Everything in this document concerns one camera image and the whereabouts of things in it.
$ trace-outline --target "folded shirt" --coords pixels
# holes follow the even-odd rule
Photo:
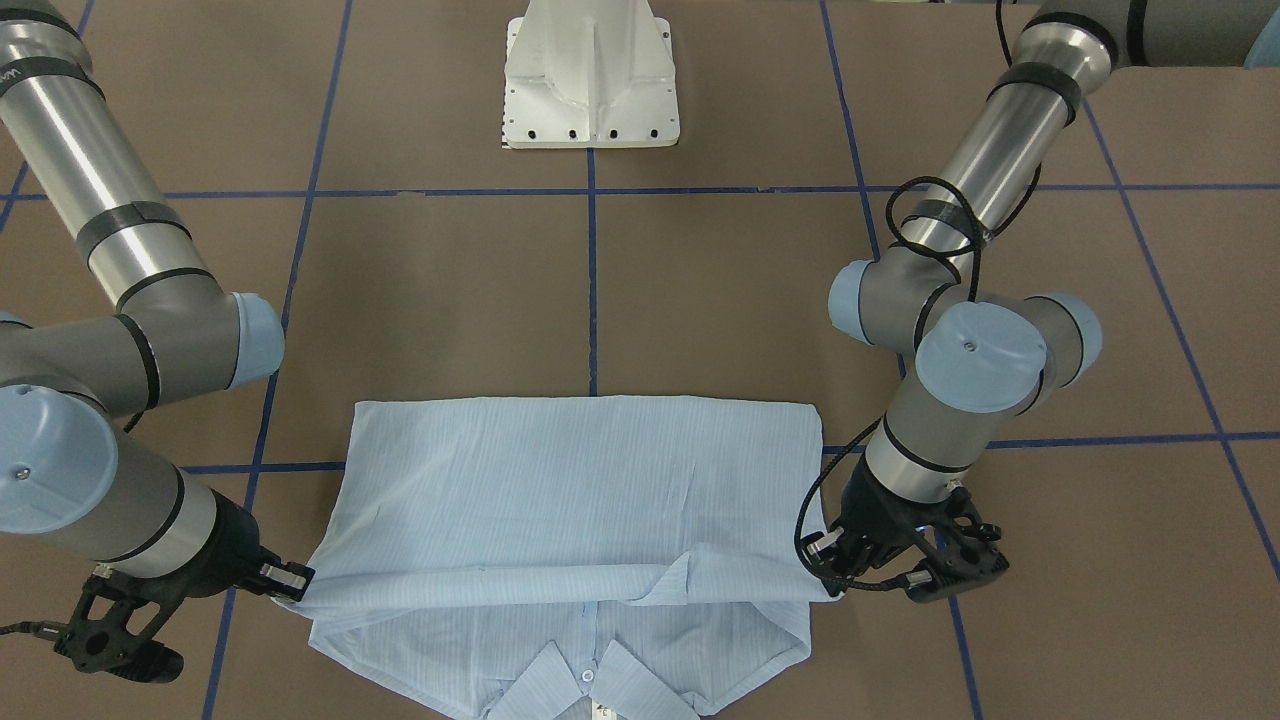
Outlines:
[[[808,405],[361,402],[291,609],[456,720],[695,720],[809,656],[831,598],[791,534],[820,461]]]

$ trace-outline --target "white plastic bracket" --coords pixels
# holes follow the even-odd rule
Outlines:
[[[680,140],[671,24],[646,0],[531,0],[507,26],[504,147]]]

